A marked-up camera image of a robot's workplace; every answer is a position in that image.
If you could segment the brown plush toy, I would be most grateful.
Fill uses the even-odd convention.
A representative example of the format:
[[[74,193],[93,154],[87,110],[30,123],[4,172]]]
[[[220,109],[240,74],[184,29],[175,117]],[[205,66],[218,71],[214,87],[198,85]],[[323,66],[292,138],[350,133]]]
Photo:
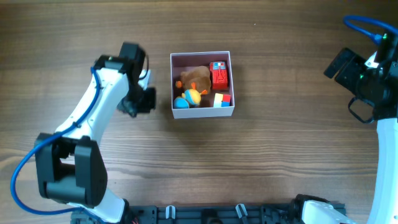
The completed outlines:
[[[211,90],[210,70],[206,66],[194,67],[180,73],[180,79],[175,82],[177,88],[184,90],[194,88],[201,94],[209,94]]]

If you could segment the blue yellow duck toy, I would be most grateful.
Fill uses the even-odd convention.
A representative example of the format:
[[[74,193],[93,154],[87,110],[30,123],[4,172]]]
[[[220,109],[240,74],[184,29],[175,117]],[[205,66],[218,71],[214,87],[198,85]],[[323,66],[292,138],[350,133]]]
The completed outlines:
[[[198,91],[195,82],[191,83],[191,88],[185,90],[180,96],[173,101],[173,106],[176,109],[188,109],[200,105],[201,96],[207,95],[208,91]]]

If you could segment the red toy car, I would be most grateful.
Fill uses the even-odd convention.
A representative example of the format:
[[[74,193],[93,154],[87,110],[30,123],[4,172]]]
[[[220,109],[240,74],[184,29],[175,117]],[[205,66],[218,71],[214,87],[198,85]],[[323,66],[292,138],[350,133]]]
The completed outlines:
[[[226,90],[228,88],[228,71],[226,62],[210,63],[211,83],[213,90]]]

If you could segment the colourful two-by-two puzzle cube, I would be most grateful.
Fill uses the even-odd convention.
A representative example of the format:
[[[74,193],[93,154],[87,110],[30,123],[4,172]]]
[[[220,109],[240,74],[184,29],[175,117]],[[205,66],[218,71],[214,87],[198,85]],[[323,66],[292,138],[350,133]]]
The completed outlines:
[[[216,93],[213,101],[214,108],[231,106],[231,95]]]

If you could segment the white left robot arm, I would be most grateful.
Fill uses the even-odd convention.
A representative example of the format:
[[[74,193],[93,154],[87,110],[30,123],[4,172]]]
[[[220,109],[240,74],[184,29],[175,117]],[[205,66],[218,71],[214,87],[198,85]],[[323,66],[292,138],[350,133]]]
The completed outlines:
[[[36,139],[39,194],[101,223],[133,223],[128,201],[107,188],[99,144],[115,110],[135,118],[155,108],[155,88],[147,85],[149,59],[139,44],[124,42],[118,56],[100,56],[91,73],[70,117]]]

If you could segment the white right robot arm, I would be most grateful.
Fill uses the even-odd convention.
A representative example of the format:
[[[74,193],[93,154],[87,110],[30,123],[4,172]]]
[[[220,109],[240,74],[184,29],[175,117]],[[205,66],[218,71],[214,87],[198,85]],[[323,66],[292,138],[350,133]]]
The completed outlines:
[[[397,223],[397,48],[381,47],[369,58],[343,48],[324,74],[353,94],[349,104],[362,101],[373,109],[362,123],[377,123],[378,163],[368,223]]]

